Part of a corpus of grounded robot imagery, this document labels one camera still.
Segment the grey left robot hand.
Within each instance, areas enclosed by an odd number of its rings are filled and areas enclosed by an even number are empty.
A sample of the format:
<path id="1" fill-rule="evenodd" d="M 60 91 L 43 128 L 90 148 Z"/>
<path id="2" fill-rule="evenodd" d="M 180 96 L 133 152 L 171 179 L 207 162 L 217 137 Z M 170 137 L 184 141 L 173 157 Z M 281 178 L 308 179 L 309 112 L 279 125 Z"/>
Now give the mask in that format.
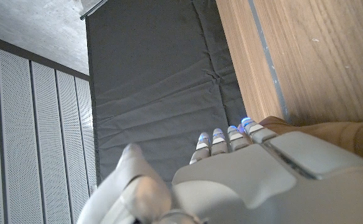
<path id="1" fill-rule="evenodd" d="M 202 133 L 167 186 L 136 144 L 79 223 L 363 223 L 363 123 L 270 116 Z"/>

